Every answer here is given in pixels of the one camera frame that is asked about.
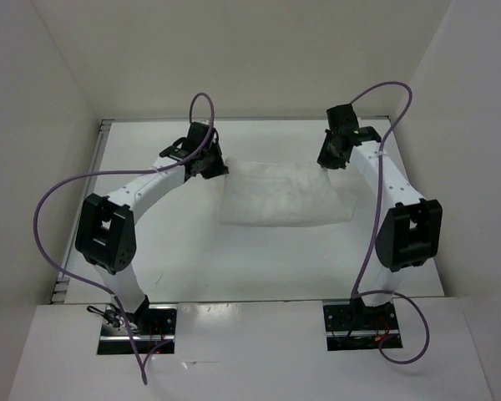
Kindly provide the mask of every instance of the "purple cable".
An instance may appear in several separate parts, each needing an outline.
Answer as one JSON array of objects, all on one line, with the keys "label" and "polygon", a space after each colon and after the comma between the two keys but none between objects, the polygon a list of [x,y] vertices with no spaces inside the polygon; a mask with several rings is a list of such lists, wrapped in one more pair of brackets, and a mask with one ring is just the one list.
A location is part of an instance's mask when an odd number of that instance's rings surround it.
[{"label": "purple cable", "polygon": [[[43,258],[52,266],[54,269],[56,269],[58,272],[63,273],[65,276],[69,276],[72,278],[75,278],[76,280],[80,280],[81,282],[85,282],[93,287],[97,287],[101,289],[102,291],[107,292],[109,295],[111,295],[115,302],[117,302],[117,306],[119,307],[120,311],[124,310],[123,304],[119,300],[118,297],[115,296],[115,293],[103,286],[102,284],[98,284],[97,282],[94,282],[92,280],[89,280],[88,278],[81,277],[77,274],[74,274],[72,272],[68,272],[65,269],[63,269],[57,262],[55,262],[50,255],[45,251],[43,244],[41,242],[41,238],[39,236],[39,229],[38,229],[38,223],[39,223],[39,215],[41,213],[41,208],[43,207],[44,202],[54,193],[56,190],[64,186],[65,184],[68,184],[69,182],[75,181],[75,180],[81,180],[83,178],[88,178],[88,177],[95,177],[99,175],[146,175],[146,174],[157,174],[163,171],[167,171],[170,169],[173,169],[179,165],[183,165],[187,163],[189,160],[193,159],[206,145],[208,140],[210,139],[213,129],[214,129],[214,119],[215,119],[215,110],[214,110],[214,104],[213,101],[211,100],[211,97],[208,94],[205,94],[203,92],[198,93],[195,95],[195,97],[191,100],[191,105],[190,105],[190,123],[193,120],[193,106],[195,105],[195,101],[199,98],[203,97],[208,101],[208,104],[210,105],[210,125],[208,127],[208,132],[206,133],[205,138],[202,140],[202,143],[200,143],[199,147],[195,149],[189,156],[187,156],[185,159],[178,161],[172,165],[168,165],[165,167],[162,167],[157,170],[110,170],[110,171],[94,171],[91,173],[86,173],[86,174],[78,174],[78,175],[73,175],[72,177],[69,177],[65,180],[62,180],[58,182],[56,185],[54,185],[52,188],[50,188],[41,198],[41,200],[37,203],[37,206],[35,207],[35,212],[33,213],[33,238],[35,239],[35,244],[37,245],[37,248],[39,249],[39,252],[41,252],[41,255],[43,255]],[[130,345],[132,347],[132,351],[134,352],[135,359],[137,360],[137,363],[139,365],[139,370],[141,371],[141,378],[143,379],[144,385],[148,383],[147,381],[147,374],[145,372],[145,364],[149,360],[149,357],[162,345],[165,345],[165,342],[162,342],[158,344],[156,347],[150,350],[150,352],[147,354],[146,358],[144,361],[141,361],[141,357],[139,355],[139,351],[137,349],[137,346],[135,344],[134,340],[134,335],[132,333],[132,329],[129,324],[128,317],[126,316],[126,313],[122,314],[123,320],[124,320],[124,326],[126,327],[126,332],[128,333],[128,338],[130,340]]]},{"label": "purple cable", "polygon": [[357,279],[355,280],[354,286],[352,287],[351,291],[351,298],[356,299],[356,298],[362,298],[368,295],[373,295],[373,294],[389,294],[389,295],[396,295],[405,301],[409,302],[416,312],[419,314],[419,317],[421,318],[423,322],[423,326],[425,328],[425,343],[423,345],[423,348],[421,352],[416,355],[415,357],[401,361],[401,360],[396,360],[396,359],[391,359],[388,357],[384,351],[382,350],[382,346],[384,343],[392,336],[385,337],[378,343],[378,351],[381,353],[381,355],[389,362],[391,363],[396,363],[398,365],[408,365],[409,363],[416,362],[419,360],[427,351],[428,349],[428,344],[430,343],[430,332],[428,329],[428,323],[427,319],[425,318],[425,315],[423,315],[423,312],[419,308],[419,306],[410,298],[407,297],[406,295],[403,295],[399,292],[394,292],[394,291],[388,291],[388,290],[372,290],[372,291],[367,291],[367,292],[359,292],[358,289],[360,287],[360,283],[362,282],[362,278],[364,277],[364,274],[367,269],[367,265],[369,264],[369,260],[371,259],[371,255],[373,253],[373,249],[375,248],[375,241],[377,239],[377,233],[378,233],[378,224],[381,220],[381,208],[382,208],[382,188],[383,188],[383,163],[382,163],[382,151],[384,149],[384,144],[386,143],[386,140],[392,133],[392,131],[397,127],[397,124],[399,124],[404,117],[404,115],[408,112],[408,109],[410,109],[410,105],[412,104],[412,89],[405,83],[399,82],[399,81],[386,81],[386,82],[381,82],[380,84],[373,85],[371,88],[368,88],[364,90],[361,94],[359,94],[356,98],[354,98],[351,103],[356,102],[359,100],[362,96],[368,94],[369,92],[372,92],[374,89],[381,88],[382,86],[401,86],[405,88],[408,92],[408,100],[407,103],[405,104],[404,108],[402,109],[402,112],[400,115],[397,117],[397,119],[393,122],[393,124],[390,126],[390,128],[386,131],[386,134],[382,137],[381,144],[378,148],[378,189],[377,189],[377,208],[375,210],[375,220],[373,222],[373,229],[372,229],[372,234],[371,234],[371,239],[369,241],[369,246],[367,247],[367,252],[366,256],[364,257],[364,261],[362,263],[362,267],[360,267],[360,271],[358,272]]}]

